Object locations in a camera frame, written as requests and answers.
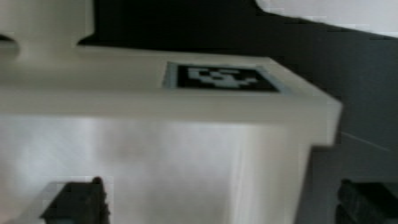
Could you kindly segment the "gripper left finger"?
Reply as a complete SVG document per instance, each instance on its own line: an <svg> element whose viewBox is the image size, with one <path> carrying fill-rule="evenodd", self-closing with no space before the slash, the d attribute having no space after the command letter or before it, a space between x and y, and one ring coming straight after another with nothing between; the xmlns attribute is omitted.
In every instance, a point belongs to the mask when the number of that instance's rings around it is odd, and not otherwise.
<svg viewBox="0 0 398 224"><path fill-rule="evenodd" d="M44 224L110 224L103 179L68 182L39 216Z"/></svg>

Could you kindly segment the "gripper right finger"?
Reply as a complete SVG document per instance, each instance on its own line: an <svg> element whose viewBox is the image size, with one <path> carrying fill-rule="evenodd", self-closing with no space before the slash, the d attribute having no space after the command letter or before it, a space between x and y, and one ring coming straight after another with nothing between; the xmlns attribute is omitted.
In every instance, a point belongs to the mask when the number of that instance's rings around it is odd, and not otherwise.
<svg viewBox="0 0 398 224"><path fill-rule="evenodd" d="M398 195L380 182L341 180L336 224L398 224Z"/></svg>

